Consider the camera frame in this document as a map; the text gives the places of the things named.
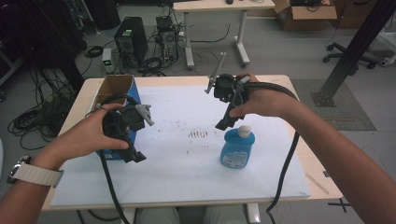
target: watch face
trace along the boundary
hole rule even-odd
[[[18,169],[20,169],[21,164],[26,163],[26,164],[30,164],[30,162],[32,161],[32,157],[29,155],[24,155],[22,156],[17,164],[14,165],[14,167],[12,168],[11,172],[8,175],[7,178],[7,183],[8,184],[13,184],[15,183],[15,181],[17,181],[17,178],[14,178],[15,173],[17,173]]]

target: wristwatch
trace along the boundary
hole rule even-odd
[[[30,165],[31,161],[31,156],[22,156],[17,164],[15,164],[12,168],[11,173],[8,175],[7,183],[13,184],[17,180],[23,180],[38,185],[56,186],[62,176],[63,171],[51,171],[36,167]]]

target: hand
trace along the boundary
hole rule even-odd
[[[100,149],[125,149],[128,143],[120,139],[109,138],[103,134],[102,120],[108,110],[122,105],[103,105],[81,120],[67,132],[49,143],[34,159],[43,168],[59,169],[67,160],[86,156]]]
[[[238,76],[250,76],[249,82],[259,82],[252,73]],[[230,111],[230,117],[241,117],[246,114],[258,114],[267,117],[281,117],[290,109],[292,103],[297,102],[287,94],[279,91],[264,89],[250,89],[249,100]]]

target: person's left hand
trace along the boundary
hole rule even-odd
[[[58,169],[67,160],[86,156],[100,149],[128,148],[127,142],[109,138],[103,134],[103,117],[108,110],[119,107],[122,105],[103,105],[102,108],[92,112],[87,118],[49,143],[34,159],[34,162],[44,162],[49,165],[43,168]]]

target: white cap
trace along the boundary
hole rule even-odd
[[[238,128],[238,135],[242,138],[247,138],[250,135],[251,128],[247,125],[242,125]]]

